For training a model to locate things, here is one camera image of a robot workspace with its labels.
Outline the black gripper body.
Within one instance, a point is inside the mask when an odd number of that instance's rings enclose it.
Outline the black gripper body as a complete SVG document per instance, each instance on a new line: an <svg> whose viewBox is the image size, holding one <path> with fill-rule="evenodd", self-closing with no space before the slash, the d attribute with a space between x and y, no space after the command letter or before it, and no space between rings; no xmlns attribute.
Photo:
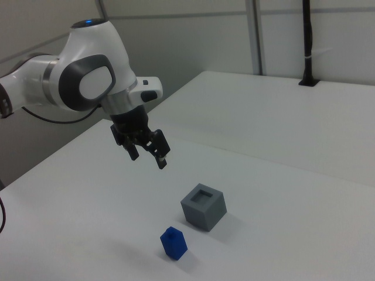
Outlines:
<svg viewBox="0 0 375 281"><path fill-rule="evenodd" d="M148 115L143 105L118 115L110 115L113 122L111 131L117 145L126 143L147 145L151 130L148 127Z"/></svg>

